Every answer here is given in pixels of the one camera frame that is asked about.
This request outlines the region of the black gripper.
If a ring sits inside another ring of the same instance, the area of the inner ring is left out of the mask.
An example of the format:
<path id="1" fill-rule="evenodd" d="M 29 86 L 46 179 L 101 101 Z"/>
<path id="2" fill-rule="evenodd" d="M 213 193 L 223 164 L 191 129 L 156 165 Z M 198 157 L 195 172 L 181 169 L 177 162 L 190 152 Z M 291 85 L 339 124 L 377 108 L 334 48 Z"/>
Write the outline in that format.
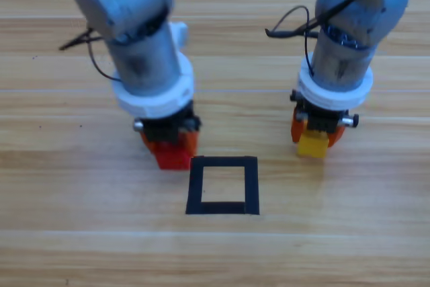
<path id="1" fill-rule="evenodd" d="M 133 129 L 139 132 L 145 147 L 154 155 L 158 142 L 179 142 L 189 157 L 194 157 L 198 150 L 198 131 L 202 122 L 194 112 L 194 101 L 189 101 L 184 108 L 171 116 L 159 119 L 135 118 Z"/>
<path id="2" fill-rule="evenodd" d="M 292 142 L 298 144 L 302 133 L 307 128 L 326 132 L 331 148 L 338 142 L 345 131 L 345 127 L 356 128 L 359 115 L 350 115 L 349 110 L 328 110 L 310 103 L 296 90 L 292 90 L 290 101 L 296 103 L 291 122 Z"/>

